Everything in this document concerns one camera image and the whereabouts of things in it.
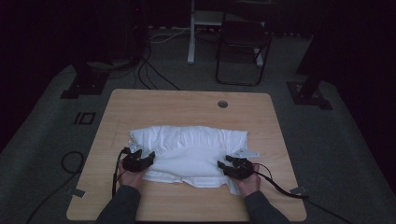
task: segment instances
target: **table top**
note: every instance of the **table top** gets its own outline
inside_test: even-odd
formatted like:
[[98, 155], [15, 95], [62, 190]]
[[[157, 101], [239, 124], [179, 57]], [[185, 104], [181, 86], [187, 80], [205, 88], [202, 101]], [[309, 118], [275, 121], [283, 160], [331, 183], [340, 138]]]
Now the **table top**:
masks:
[[[228, 103], [226, 108], [219, 101]], [[267, 166], [283, 189], [298, 186], [270, 95], [214, 91], [114, 90], [102, 117], [77, 189], [67, 210], [71, 220], [96, 220], [111, 199], [112, 175], [129, 131], [155, 125], [207, 126], [247, 131], [250, 159]], [[261, 172], [268, 175], [265, 169]], [[306, 219], [302, 200], [280, 194], [262, 178], [262, 192], [290, 221]], [[198, 189], [186, 183], [144, 181], [136, 220], [248, 221], [240, 196], [226, 186]]]

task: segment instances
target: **folded white shirt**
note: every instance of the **folded white shirt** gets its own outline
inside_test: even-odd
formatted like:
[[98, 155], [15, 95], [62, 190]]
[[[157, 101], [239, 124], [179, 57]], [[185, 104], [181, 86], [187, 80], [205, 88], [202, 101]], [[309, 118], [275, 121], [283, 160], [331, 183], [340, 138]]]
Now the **folded white shirt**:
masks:
[[241, 148], [248, 148], [248, 132], [204, 126], [152, 126], [130, 132], [143, 146], [142, 158], [155, 151], [154, 163], [144, 179], [165, 183], [186, 182], [196, 188], [218, 188], [226, 184], [239, 194], [235, 183], [218, 167]]

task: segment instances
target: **shirt sleeve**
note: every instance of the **shirt sleeve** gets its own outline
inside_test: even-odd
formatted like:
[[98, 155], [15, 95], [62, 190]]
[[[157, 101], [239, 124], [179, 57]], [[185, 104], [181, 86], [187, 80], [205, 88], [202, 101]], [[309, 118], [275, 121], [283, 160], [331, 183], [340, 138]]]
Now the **shirt sleeve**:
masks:
[[126, 185], [120, 186], [95, 223], [134, 224], [140, 196], [137, 189]]
[[251, 224], [283, 224], [289, 220], [273, 207], [261, 191], [249, 194], [244, 199]]

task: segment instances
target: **forearm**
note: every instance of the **forearm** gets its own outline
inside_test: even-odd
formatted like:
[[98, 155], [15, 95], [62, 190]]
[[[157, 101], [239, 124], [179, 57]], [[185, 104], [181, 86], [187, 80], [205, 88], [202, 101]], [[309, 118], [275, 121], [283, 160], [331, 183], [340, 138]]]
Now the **forearm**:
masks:
[[114, 198], [101, 212], [96, 223], [133, 224], [139, 202], [140, 193], [137, 189], [125, 185], [121, 186]]
[[252, 224], [290, 223], [282, 213], [268, 202], [261, 191], [248, 195], [244, 201]]

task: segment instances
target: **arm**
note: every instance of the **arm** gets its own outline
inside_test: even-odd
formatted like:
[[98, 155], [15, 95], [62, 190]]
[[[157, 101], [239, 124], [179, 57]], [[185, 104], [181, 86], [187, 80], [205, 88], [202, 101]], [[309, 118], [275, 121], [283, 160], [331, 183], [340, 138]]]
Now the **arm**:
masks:
[[142, 185], [142, 178], [146, 171], [132, 173], [122, 168], [122, 162], [119, 165], [120, 187], [116, 195], [103, 209], [96, 219], [97, 224], [133, 224], [135, 222], [137, 207], [140, 202], [139, 188]]
[[[254, 171], [258, 172], [260, 165], [253, 166]], [[258, 175], [253, 174], [250, 177], [237, 180], [233, 179], [238, 186], [242, 197], [244, 198], [250, 223], [252, 224], [283, 224], [290, 223], [288, 219], [273, 207], [260, 191], [261, 179]]]

